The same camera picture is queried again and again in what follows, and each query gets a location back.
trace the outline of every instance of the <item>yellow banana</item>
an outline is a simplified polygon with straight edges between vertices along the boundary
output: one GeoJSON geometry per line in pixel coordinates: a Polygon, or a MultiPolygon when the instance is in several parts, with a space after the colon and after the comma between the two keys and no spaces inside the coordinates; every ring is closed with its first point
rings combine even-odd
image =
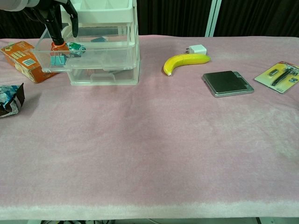
{"type": "Polygon", "coordinates": [[[166,75],[171,76],[172,71],[178,66],[187,64],[204,64],[210,60],[211,58],[209,56],[203,54],[175,55],[165,62],[163,70],[166,75]]]}

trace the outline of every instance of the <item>packaged tool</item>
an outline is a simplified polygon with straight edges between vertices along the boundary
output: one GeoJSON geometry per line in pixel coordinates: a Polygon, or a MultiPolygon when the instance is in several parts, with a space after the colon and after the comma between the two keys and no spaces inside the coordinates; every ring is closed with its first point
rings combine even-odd
{"type": "Polygon", "coordinates": [[[8,63],[23,73],[32,82],[40,83],[57,73],[43,72],[36,57],[31,52],[34,47],[25,41],[11,44],[1,49],[8,63]]]}
{"type": "Polygon", "coordinates": [[[299,67],[288,62],[279,62],[254,80],[277,92],[285,93],[299,81],[299,67]]]}

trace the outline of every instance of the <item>orange cardboard box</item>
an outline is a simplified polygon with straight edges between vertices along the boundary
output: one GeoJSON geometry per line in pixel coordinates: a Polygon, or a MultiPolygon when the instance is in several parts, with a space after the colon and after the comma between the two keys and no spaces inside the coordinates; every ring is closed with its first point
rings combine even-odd
{"type": "Polygon", "coordinates": [[[43,72],[34,54],[30,51],[34,47],[25,41],[8,45],[1,49],[8,63],[23,73],[32,82],[40,83],[57,73],[43,72]]]}

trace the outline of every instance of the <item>crumpled package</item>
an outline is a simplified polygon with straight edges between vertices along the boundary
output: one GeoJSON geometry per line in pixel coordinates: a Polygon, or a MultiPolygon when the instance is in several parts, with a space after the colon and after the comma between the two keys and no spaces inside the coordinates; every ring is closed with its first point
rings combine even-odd
{"type": "Polygon", "coordinates": [[[23,84],[0,86],[0,118],[17,114],[24,100],[23,84]]]}
{"type": "Polygon", "coordinates": [[[86,51],[86,47],[78,43],[67,42],[66,45],[68,46],[72,57],[81,57],[86,51]]]}

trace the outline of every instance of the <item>dark background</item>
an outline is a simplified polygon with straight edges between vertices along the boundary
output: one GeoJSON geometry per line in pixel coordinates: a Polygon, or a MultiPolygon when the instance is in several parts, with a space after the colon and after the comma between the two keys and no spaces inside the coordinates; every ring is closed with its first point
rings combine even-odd
{"type": "MultiPolygon", "coordinates": [[[[212,0],[137,0],[139,34],[204,36],[212,0]]],[[[39,38],[22,12],[0,10],[0,38],[39,38]]],[[[299,0],[222,0],[214,36],[299,37],[299,0]]]]}

